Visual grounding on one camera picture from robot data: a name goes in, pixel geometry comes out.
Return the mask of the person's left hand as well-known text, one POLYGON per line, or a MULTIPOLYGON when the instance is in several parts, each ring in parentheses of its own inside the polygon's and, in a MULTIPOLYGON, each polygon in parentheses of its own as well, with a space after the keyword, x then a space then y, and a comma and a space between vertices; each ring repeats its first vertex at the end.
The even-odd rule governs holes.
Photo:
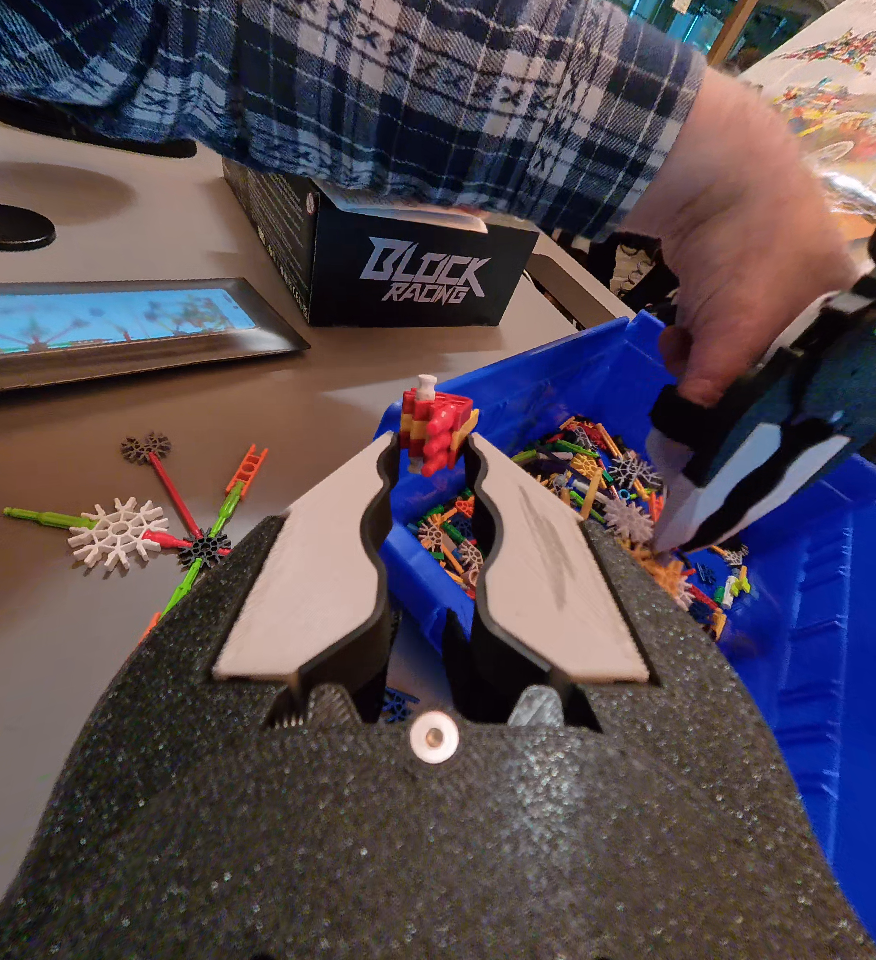
POLYGON ((661 334, 660 352, 679 394, 704 407, 807 306, 857 278, 780 115, 712 69, 622 227, 660 240, 680 282, 676 323, 661 334))

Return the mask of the person's left forearm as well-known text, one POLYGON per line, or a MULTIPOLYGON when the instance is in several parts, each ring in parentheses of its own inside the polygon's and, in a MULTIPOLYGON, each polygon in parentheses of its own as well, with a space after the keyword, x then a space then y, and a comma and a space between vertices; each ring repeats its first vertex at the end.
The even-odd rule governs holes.
POLYGON ((589 237, 705 71, 607 2, 0 2, 0 95, 102 136, 589 237))

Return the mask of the blue plastic bin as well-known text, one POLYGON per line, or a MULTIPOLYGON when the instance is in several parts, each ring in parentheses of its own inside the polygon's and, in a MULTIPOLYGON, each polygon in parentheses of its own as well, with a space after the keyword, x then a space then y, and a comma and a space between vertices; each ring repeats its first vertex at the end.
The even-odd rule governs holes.
MULTIPOLYGON (((659 321, 623 318, 447 379, 508 454, 572 415, 644 453, 671 378, 659 321)), ((860 457, 742 532, 750 594, 719 643, 778 740, 828 863, 876 942, 876 466, 860 457)))

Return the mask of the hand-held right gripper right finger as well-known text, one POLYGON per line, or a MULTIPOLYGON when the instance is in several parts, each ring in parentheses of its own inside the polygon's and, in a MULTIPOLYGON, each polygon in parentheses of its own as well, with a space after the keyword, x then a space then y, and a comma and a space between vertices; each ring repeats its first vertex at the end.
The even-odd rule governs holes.
POLYGON ((486 552, 470 629, 480 676, 495 687, 647 683, 580 518, 478 434, 465 462, 486 552))

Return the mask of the clear toy parts bag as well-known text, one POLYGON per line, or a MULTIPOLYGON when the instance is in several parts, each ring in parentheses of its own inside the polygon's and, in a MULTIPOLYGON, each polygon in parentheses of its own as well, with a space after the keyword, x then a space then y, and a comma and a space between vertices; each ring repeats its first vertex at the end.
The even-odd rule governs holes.
POLYGON ((843 2, 742 73, 797 138, 849 238, 876 223, 876 1, 843 2))

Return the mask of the black framed tablet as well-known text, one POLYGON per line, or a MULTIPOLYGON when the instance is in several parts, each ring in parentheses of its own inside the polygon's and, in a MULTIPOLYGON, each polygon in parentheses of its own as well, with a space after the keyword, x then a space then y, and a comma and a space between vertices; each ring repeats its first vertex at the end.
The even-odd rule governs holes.
POLYGON ((309 348, 242 278, 0 283, 0 393, 309 348))

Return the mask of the red yellow toy connector assembly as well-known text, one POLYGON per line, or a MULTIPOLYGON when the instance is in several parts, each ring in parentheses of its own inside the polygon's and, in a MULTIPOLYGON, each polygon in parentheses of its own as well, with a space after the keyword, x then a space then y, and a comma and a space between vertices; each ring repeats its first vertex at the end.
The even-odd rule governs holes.
POLYGON ((461 395, 437 391, 430 398, 420 398, 419 394, 416 389, 403 393, 399 445, 408 451, 409 474, 430 477, 455 467, 479 411, 461 395))

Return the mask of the short white toy rod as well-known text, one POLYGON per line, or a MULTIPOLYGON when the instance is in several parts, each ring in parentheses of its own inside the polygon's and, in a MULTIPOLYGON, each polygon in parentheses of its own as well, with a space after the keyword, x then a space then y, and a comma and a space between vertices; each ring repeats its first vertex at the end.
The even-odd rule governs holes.
POLYGON ((427 426, 436 400, 436 383, 437 379, 434 376, 420 374, 418 386, 413 391, 408 446, 410 474, 420 475, 424 467, 424 446, 427 442, 427 426))

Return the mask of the black cardboard box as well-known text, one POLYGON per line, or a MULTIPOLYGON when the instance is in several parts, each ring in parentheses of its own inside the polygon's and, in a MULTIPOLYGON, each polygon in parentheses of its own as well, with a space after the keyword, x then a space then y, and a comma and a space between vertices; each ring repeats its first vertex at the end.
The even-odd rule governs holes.
POLYGON ((223 160, 314 328, 496 327, 540 235, 502 214, 345 190, 223 160))

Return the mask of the flat star toy rod model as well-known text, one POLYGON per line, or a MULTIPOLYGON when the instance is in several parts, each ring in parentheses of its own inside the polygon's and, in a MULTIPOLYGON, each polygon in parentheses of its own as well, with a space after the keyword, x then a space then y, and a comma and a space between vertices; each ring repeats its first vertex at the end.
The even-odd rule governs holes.
POLYGON ((146 563, 152 555, 160 552, 174 553, 185 570, 183 579, 164 609, 152 617, 147 632, 191 593, 200 578, 231 554, 232 543, 226 527, 246 498, 269 453, 267 448, 250 445, 228 481, 215 521, 204 529, 196 522, 164 466, 171 449, 166 434, 150 431, 142 438, 125 438, 120 453, 126 462, 148 466, 154 471, 184 525, 185 536, 171 534, 169 519, 160 506, 150 500, 140 503, 135 497, 116 498, 108 510, 97 505, 94 511, 79 515, 11 507, 3 510, 8 519, 67 531, 73 558, 90 569, 102 566, 107 571, 116 567, 129 570, 132 555, 146 563))

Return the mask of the pile of colourful toy pieces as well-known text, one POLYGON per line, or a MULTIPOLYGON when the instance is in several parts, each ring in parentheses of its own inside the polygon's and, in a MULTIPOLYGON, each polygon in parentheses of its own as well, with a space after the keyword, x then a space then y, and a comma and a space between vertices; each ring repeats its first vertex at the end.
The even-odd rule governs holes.
MULTIPOLYGON (((679 608, 715 642, 721 639, 733 602, 752 591, 748 547, 738 536, 708 547, 718 558, 717 566, 680 550, 654 553, 652 535, 667 491, 659 474, 623 438, 612 437, 599 422, 572 416, 556 432, 516 453, 512 461, 545 492, 609 533, 679 608)), ((487 555, 472 528, 475 502, 472 489, 464 486, 406 524, 419 546, 469 599, 475 598, 487 555)))

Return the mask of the black oval object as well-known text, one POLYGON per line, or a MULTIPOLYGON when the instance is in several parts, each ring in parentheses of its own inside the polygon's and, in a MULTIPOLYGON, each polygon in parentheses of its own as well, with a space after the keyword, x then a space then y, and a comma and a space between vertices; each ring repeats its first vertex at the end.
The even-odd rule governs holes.
POLYGON ((39 250, 56 236, 54 224, 36 211, 0 204, 0 252, 39 250))

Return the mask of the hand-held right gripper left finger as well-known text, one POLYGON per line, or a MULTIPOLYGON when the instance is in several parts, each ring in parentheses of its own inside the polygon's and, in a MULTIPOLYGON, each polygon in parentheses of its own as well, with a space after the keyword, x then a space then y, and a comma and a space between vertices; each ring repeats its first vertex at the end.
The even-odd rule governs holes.
POLYGON ((217 693, 257 702, 260 723, 306 714, 322 685, 378 722, 396 633, 380 550, 399 454, 396 433, 382 434, 280 515, 213 665, 217 693))

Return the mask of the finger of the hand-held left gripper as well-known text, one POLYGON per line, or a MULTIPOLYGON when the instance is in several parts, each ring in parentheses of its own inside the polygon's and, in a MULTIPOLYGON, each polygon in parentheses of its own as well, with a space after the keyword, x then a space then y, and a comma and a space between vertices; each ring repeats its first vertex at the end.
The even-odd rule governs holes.
POLYGON ((702 523, 696 547, 717 546, 778 509, 842 455, 849 442, 845 436, 831 436, 790 455, 788 462, 784 461, 783 443, 765 464, 732 489, 721 509, 702 523))
POLYGON ((739 482, 764 465, 780 448, 781 429, 762 423, 744 440, 715 477, 703 484, 692 482, 684 473, 689 451, 653 428, 646 441, 648 454, 668 487, 668 496, 656 522, 654 545, 657 551, 690 549, 706 521, 731 504, 732 490, 739 482))

